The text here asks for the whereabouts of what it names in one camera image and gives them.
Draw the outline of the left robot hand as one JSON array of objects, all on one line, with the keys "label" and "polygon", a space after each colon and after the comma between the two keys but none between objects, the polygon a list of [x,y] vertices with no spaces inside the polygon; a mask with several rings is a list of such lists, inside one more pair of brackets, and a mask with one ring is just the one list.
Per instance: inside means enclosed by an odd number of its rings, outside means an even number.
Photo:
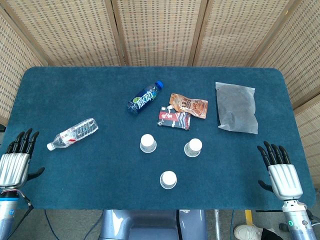
[{"label": "left robot hand", "polygon": [[39,177],[45,168],[41,167],[36,172],[29,172],[39,132],[32,133],[33,129],[20,132],[12,141],[6,152],[0,158],[0,188],[20,189],[27,181]]}]

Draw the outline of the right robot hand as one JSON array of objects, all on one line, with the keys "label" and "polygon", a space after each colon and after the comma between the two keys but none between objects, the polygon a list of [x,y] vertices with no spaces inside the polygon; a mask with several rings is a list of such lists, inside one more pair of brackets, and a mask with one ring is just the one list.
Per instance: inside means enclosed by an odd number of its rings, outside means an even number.
[{"label": "right robot hand", "polygon": [[291,163],[287,150],[279,145],[263,142],[258,145],[263,162],[268,172],[271,184],[258,181],[264,190],[274,193],[282,201],[298,200],[303,195],[303,189],[295,166]]}]

